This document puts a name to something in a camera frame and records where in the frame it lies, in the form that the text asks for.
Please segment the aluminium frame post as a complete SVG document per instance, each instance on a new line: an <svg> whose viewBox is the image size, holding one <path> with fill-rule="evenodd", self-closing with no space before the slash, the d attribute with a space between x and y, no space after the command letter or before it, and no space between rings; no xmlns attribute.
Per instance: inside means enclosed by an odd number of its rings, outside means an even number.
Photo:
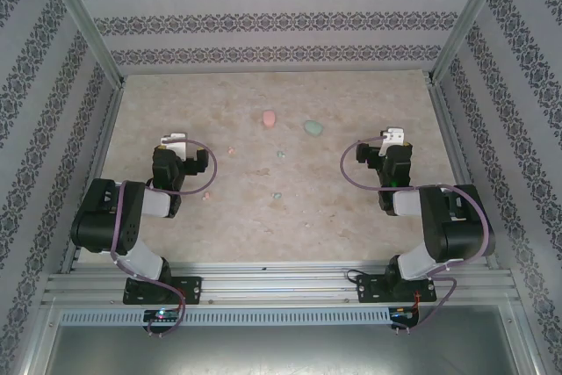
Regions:
<svg viewBox="0 0 562 375"><path fill-rule="evenodd" d="M72 19L85 38L97 62L114 88L120 89L125 78L119 71L117 63L97 29L94 19L88 12L83 0L62 0Z"/></svg>
<svg viewBox="0 0 562 375"><path fill-rule="evenodd" d="M453 61L466 34L471 29L485 2L486 0L467 1L448 39L443 45L434 67L424 74L427 83L436 84L443 79L445 72L449 68L450 63Z"/></svg>

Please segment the grey metal sheet panel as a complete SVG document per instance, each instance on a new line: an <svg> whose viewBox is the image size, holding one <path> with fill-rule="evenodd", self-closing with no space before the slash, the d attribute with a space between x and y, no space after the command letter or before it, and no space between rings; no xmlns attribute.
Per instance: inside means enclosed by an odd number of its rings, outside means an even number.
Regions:
<svg viewBox="0 0 562 375"><path fill-rule="evenodd" d="M214 325L151 338L122 309L41 312L18 375L547 375L516 306L447 306L386 325Z"/></svg>

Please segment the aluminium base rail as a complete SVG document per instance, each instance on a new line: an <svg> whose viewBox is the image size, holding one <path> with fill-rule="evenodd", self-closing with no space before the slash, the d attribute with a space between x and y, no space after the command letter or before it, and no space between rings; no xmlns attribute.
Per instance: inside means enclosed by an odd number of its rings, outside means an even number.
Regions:
<svg viewBox="0 0 562 375"><path fill-rule="evenodd" d="M177 276L202 279L202 307L355 306L352 270L383 272L383 261L291 263L173 263ZM450 305L496 305L519 300L510 270L491 268L485 259L448 271L458 284ZM59 308L122 305L126 276L108 263L76 263L66 274L47 279L40 303Z"/></svg>

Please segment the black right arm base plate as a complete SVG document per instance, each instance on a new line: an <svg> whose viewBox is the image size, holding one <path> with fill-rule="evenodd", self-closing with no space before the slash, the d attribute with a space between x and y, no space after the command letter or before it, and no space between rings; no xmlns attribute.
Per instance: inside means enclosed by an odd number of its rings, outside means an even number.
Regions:
<svg viewBox="0 0 562 375"><path fill-rule="evenodd" d="M360 303L433 303L436 289L427 279L391 281L382 275L359 275L357 296Z"/></svg>

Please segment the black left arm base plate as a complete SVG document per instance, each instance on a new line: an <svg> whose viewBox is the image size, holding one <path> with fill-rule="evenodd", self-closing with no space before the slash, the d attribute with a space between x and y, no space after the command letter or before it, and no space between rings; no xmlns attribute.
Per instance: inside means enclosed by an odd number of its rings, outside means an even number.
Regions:
<svg viewBox="0 0 562 375"><path fill-rule="evenodd" d="M184 297L186 305L198 305L202 291L200 277L173 277L170 284ZM170 289L128 278L122 301L125 305L175 305L180 304L179 296Z"/></svg>

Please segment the aluminium side rail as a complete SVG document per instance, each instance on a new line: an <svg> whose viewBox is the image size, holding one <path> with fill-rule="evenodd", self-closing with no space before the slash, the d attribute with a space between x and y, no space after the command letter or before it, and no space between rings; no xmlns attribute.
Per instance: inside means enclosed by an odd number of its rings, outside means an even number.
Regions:
<svg viewBox="0 0 562 375"><path fill-rule="evenodd" d="M89 170L86 175L85 181L83 183L83 187L80 191L76 209L71 214L72 220L78 214L78 211L82 205L83 199L89 189L91 182L100 177L102 173L102 169L104 167L104 161L107 155L107 150L109 147L109 143L112 137L112 131L115 125L115 120L117 118L119 112L119 105L124 93L124 89L126 87L126 83L123 82L118 89L115 89L112 98L108 101L105 109L104 109L104 118L102 121L102 125L99 127L99 131L96 138L96 143L94 145L93 154L89 163ZM76 256L77 247L74 245L71 237L68 238L64 250L62 252L62 259L60 261L60 265L58 267L57 272L66 274L72 270L75 256Z"/></svg>
<svg viewBox="0 0 562 375"><path fill-rule="evenodd" d="M444 100L441 88L433 83L427 83L427 88L455 182L456 184L472 184L471 171L463 155L461 144L457 137L457 131Z"/></svg>

